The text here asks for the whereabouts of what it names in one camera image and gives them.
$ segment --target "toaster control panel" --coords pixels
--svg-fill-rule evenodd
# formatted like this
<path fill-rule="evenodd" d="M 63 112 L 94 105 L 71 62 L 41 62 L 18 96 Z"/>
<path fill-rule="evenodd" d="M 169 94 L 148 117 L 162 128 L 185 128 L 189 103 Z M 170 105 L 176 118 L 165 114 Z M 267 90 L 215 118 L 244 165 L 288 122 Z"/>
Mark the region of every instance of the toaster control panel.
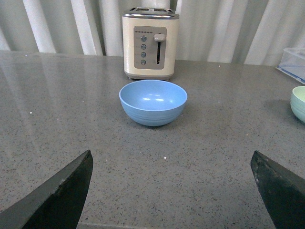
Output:
<path fill-rule="evenodd" d="M 165 27 L 135 26 L 133 28 L 135 68 L 164 68 L 166 32 Z"/>

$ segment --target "toaster base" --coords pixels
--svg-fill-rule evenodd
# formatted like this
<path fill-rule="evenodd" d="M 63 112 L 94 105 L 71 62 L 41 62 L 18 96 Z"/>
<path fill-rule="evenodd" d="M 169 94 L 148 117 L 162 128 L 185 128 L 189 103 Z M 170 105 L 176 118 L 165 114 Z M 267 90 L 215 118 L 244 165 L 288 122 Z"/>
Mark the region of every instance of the toaster base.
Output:
<path fill-rule="evenodd" d="M 173 74 L 170 75 L 136 75 L 126 72 L 129 79 L 136 80 L 168 80 Z"/>

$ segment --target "toaster button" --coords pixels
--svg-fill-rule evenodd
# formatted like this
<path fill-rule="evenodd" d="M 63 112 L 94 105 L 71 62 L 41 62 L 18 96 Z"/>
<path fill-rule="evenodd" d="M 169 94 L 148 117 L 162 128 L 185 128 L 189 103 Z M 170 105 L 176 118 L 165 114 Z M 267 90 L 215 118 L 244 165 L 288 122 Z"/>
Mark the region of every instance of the toaster button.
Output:
<path fill-rule="evenodd" d="M 141 37 L 141 41 L 145 42 L 147 40 L 147 37 L 146 36 L 142 36 Z"/>

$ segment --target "clear plastic container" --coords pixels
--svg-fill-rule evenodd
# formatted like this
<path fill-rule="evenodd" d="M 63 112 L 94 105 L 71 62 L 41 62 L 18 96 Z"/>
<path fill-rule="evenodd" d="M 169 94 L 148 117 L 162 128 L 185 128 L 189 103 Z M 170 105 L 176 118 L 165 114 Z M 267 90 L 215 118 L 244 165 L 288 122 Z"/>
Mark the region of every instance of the clear plastic container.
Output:
<path fill-rule="evenodd" d="M 305 49 L 284 49 L 281 63 L 277 69 L 305 84 Z"/>

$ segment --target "toaster lever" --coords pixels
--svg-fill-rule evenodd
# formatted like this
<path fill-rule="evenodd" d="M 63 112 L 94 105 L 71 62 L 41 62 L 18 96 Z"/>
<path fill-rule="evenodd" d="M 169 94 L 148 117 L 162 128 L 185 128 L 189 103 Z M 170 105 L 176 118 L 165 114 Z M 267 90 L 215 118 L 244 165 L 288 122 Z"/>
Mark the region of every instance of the toaster lever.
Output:
<path fill-rule="evenodd" d="M 154 38 L 155 42 L 164 42 L 164 41 L 166 41 L 166 36 L 164 34 L 155 34 L 153 38 Z"/>

